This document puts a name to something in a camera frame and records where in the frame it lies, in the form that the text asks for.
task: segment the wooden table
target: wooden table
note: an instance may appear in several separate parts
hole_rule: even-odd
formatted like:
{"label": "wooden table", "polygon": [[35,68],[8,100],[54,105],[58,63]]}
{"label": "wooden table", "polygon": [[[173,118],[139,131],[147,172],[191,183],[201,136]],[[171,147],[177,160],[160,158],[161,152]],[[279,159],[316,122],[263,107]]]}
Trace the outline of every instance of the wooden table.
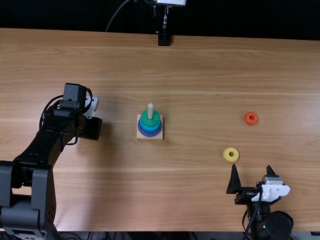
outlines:
{"label": "wooden table", "polygon": [[[320,42],[175,36],[158,47],[155,35],[1,29],[1,160],[28,146],[66,82],[99,96],[103,125],[54,167],[60,231],[242,231],[227,147],[243,186],[271,165],[291,187],[272,210],[320,231]],[[136,140],[148,103],[164,140]]]}

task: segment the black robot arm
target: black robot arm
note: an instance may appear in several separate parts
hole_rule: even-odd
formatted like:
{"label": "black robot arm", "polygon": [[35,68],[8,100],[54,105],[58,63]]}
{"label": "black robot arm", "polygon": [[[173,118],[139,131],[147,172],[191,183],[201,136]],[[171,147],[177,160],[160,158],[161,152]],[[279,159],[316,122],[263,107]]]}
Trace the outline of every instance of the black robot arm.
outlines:
{"label": "black robot arm", "polygon": [[[28,148],[13,161],[0,161],[0,228],[8,234],[25,240],[61,238],[54,225],[53,167],[73,138],[99,139],[102,120],[85,116],[92,101],[90,89],[66,83],[63,99],[44,109]],[[31,187],[31,195],[13,194],[12,188],[21,186]]]}
{"label": "black robot arm", "polygon": [[256,182],[256,187],[241,186],[239,174],[235,164],[232,165],[231,177],[226,189],[227,194],[236,194],[234,203],[246,205],[242,218],[242,225],[246,215],[249,224],[242,240],[249,239],[249,229],[252,240],[288,240],[294,226],[294,220],[282,211],[271,212],[270,205],[275,204],[286,196],[290,188],[284,184],[281,177],[273,171],[271,166],[266,167],[266,175],[262,181]]}

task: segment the black background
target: black background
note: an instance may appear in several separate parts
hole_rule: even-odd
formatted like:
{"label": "black background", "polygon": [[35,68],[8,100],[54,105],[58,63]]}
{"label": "black background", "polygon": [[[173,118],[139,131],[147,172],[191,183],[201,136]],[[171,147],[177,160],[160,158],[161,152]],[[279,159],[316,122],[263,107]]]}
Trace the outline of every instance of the black background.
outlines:
{"label": "black background", "polygon": [[[1,0],[0,27],[103,32],[124,0]],[[174,35],[320,39],[320,0],[187,0],[170,11]],[[154,34],[153,9],[131,0],[109,32]]]}

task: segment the green ring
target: green ring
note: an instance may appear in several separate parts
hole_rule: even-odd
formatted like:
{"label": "green ring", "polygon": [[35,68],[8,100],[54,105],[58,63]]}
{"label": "green ring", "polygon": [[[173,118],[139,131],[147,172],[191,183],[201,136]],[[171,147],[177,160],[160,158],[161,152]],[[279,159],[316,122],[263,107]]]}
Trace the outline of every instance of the green ring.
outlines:
{"label": "green ring", "polygon": [[160,115],[159,113],[153,109],[153,116],[152,116],[152,119],[149,119],[148,118],[148,109],[144,110],[143,113],[141,114],[141,117],[140,117],[140,120],[141,120],[141,123],[148,127],[148,128],[153,128],[155,127],[156,125],[159,124],[160,122]]}

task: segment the yellow ring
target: yellow ring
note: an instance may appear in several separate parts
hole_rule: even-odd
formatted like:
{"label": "yellow ring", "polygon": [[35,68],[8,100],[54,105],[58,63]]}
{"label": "yellow ring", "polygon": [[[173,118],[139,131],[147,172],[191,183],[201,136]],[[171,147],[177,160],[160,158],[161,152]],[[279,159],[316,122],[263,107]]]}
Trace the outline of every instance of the yellow ring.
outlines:
{"label": "yellow ring", "polygon": [[234,147],[228,147],[223,151],[224,160],[229,163],[234,163],[239,158],[239,152]]}

